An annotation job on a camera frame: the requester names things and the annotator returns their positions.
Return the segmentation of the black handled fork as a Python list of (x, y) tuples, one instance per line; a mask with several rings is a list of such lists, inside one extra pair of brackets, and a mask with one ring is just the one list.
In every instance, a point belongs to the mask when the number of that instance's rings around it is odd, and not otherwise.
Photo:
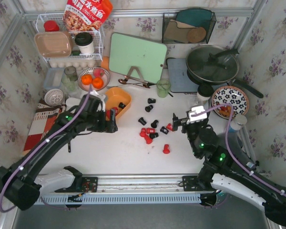
[(67, 148), (68, 148), (68, 153), (71, 153), (72, 149), (71, 149), (71, 142), (70, 141), (67, 143)]

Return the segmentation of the red capsule pair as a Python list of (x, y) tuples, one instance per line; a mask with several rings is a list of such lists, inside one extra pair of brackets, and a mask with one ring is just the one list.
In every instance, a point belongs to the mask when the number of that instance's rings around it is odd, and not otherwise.
[(149, 134), (152, 134), (152, 133), (155, 133), (156, 130), (154, 128), (146, 128), (146, 133), (149, 135)]
[(145, 137), (146, 136), (146, 128), (142, 128), (140, 131), (140, 137)]

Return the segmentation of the grey blue cloth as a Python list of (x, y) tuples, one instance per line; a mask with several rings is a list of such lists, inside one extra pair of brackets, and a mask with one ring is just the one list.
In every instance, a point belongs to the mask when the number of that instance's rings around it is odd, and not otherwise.
[[(216, 153), (219, 155), (219, 158), (222, 158), (222, 162), (231, 167), (237, 168), (239, 165), (232, 159), (231, 155), (227, 150), (225, 143), (225, 133), (220, 134), (219, 136), (219, 146), (216, 150)], [(248, 156), (248, 154), (243, 149), (243, 143), (238, 137), (236, 132), (228, 133), (228, 145), (234, 157), (237, 161), (242, 164), (247, 169), (256, 170), (255, 162)]]

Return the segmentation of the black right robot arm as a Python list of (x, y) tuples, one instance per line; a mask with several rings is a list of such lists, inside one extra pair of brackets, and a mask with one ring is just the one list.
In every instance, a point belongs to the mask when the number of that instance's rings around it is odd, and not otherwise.
[(272, 222), (286, 227), (286, 187), (260, 175), (241, 149), (237, 135), (217, 135), (208, 119), (191, 122), (173, 116), (173, 130), (182, 127), (193, 155), (203, 160), (197, 175), (184, 176), (185, 191), (216, 189), (245, 200), (264, 212)]

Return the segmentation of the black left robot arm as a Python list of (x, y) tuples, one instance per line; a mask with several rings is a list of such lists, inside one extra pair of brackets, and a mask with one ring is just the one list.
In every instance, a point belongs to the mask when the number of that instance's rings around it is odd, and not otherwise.
[(15, 207), (27, 210), (40, 197), (79, 184), (82, 175), (71, 166), (44, 177), (39, 173), (62, 147), (81, 132), (114, 133), (118, 130), (114, 110), (106, 120), (106, 101), (104, 94), (86, 94), (79, 105), (58, 116), (44, 138), (23, 158), (9, 168), (0, 167), (0, 212), (7, 212), (2, 206), (3, 198)]

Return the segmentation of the orange storage basket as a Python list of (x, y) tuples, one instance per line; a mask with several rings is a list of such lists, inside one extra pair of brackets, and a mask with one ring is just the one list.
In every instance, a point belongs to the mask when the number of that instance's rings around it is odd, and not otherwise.
[[(131, 107), (131, 95), (119, 87), (109, 89), (107, 92), (105, 92), (105, 95), (108, 96), (108, 100), (106, 102), (106, 109), (109, 110), (113, 107), (117, 107), (118, 114), (116, 115), (116, 120), (119, 120)], [(124, 109), (119, 108), (120, 102), (126, 105)]]

